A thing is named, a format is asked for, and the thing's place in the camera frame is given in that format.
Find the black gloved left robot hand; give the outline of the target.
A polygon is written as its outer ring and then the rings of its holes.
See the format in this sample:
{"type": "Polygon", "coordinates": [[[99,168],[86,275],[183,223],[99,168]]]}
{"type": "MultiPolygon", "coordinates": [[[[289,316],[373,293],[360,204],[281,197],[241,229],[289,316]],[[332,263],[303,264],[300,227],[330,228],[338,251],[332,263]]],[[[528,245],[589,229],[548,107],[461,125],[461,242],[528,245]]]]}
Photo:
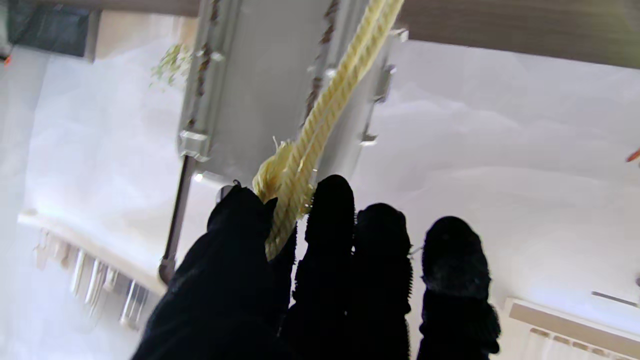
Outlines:
{"type": "MultiPolygon", "coordinates": [[[[356,211],[340,175],[318,183],[297,235],[267,260],[275,198],[235,185],[212,210],[151,313],[134,360],[407,360],[413,266],[405,215],[356,211]]],[[[422,250],[419,360],[487,360],[501,327],[482,240],[445,216],[422,250]]]]}

